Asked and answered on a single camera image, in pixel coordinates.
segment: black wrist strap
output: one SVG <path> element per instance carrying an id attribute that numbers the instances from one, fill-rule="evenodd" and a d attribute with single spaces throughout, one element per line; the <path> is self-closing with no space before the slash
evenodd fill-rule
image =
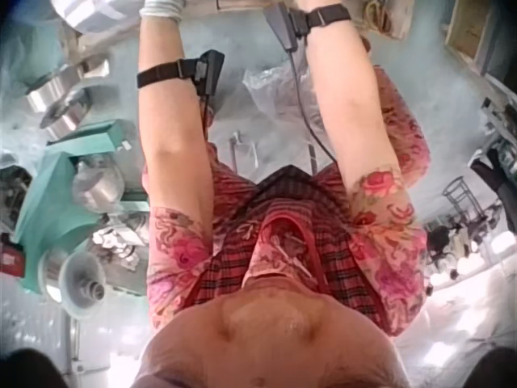
<path id="1" fill-rule="evenodd" d="M 290 14 L 298 38 L 307 36 L 314 27 L 325 27 L 342 20 L 351 20 L 350 12 L 342 4 L 322 6 L 309 13 L 291 9 Z"/>
<path id="2" fill-rule="evenodd" d="M 166 81 L 167 79 L 189 79 L 196 76 L 199 59 L 178 59 L 176 62 L 162 63 L 137 76 L 138 89 L 152 83 Z"/>

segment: red plaid fabric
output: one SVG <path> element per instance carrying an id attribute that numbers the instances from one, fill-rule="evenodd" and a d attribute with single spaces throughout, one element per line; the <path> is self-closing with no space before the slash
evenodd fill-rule
<path id="1" fill-rule="evenodd" d="M 259 227 L 268 214 L 281 212 L 291 214 L 304 228 L 312 230 L 331 295 L 385 329 L 379 297 L 364 279 L 347 247 L 349 236 L 343 203 L 325 188 L 332 183 L 331 178 L 341 181 L 337 167 L 327 167 L 315 178 L 297 167 L 284 167 L 258 186 L 226 168 L 224 165 L 215 167 L 215 203 L 220 204 L 222 196 L 223 204 L 233 202 L 233 210 L 228 211 L 230 206 L 217 207 L 222 213 L 216 212 L 213 259 L 186 306 L 238 291 L 250 266 Z M 250 230 L 242 233 L 242 225 L 246 224 Z"/>

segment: stainless steel pot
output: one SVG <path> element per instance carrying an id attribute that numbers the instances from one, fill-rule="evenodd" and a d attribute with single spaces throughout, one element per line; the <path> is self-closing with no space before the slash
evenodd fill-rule
<path id="1" fill-rule="evenodd" d="M 115 165 L 89 167 L 80 162 L 72 193 L 77 203 L 92 212 L 112 213 L 124 194 L 124 180 Z"/>
<path id="2" fill-rule="evenodd" d="M 48 112 L 56 103 L 86 78 L 103 78 L 110 74 L 106 58 L 92 57 L 79 65 L 68 65 L 36 81 L 27 91 L 27 101 L 34 113 Z"/>
<path id="3" fill-rule="evenodd" d="M 135 23 L 144 0 L 52 0 L 52 5 L 73 29 L 87 34 Z"/>
<path id="4" fill-rule="evenodd" d="M 50 141 L 58 141 L 75 132 L 90 110 L 90 96 L 78 91 L 62 102 L 55 103 L 43 117 L 40 128 L 45 130 Z"/>

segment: black cable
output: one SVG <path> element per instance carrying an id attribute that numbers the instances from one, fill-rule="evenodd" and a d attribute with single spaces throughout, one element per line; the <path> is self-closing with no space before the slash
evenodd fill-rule
<path id="1" fill-rule="evenodd" d="M 203 135 L 208 138 L 208 103 L 210 102 L 210 96 L 207 95 L 204 98 L 204 112 L 203 112 Z"/>
<path id="2" fill-rule="evenodd" d="M 296 66 L 294 64 L 294 59 L 292 58 L 292 53 L 288 53 L 289 56 L 289 63 L 291 64 L 291 71 L 292 76 L 294 77 L 294 85 L 296 88 L 296 97 L 298 99 L 298 108 L 300 109 L 301 117 L 304 120 L 305 127 L 309 130 L 310 135 L 313 137 L 313 139 L 316 141 L 316 143 L 320 146 L 320 148 L 325 152 L 325 154 L 328 155 L 330 160 L 334 163 L 337 163 L 335 157 L 329 152 L 329 150 L 323 145 L 322 141 L 319 139 L 318 136 L 316 136 L 316 133 L 314 133 L 312 127 L 310 126 L 309 120 L 307 119 L 307 116 L 305 115 L 304 105 L 301 102 L 301 93 L 300 93 L 300 80 L 298 79 L 298 74 L 296 72 Z"/>

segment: floral sleeve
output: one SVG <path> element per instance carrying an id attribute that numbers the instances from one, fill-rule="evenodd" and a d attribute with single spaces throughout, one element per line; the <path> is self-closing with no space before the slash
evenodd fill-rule
<path id="1" fill-rule="evenodd" d="M 151 209 L 147 297 L 155 329 L 183 308 L 211 257 L 212 244 L 199 222 L 172 209 Z"/>
<path id="2" fill-rule="evenodd" d="M 351 253 L 380 297 L 389 334 L 398 335 L 425 301 L 426 248 L 398 168 L 380 168 L 355 185 L 351 222 Z"/>

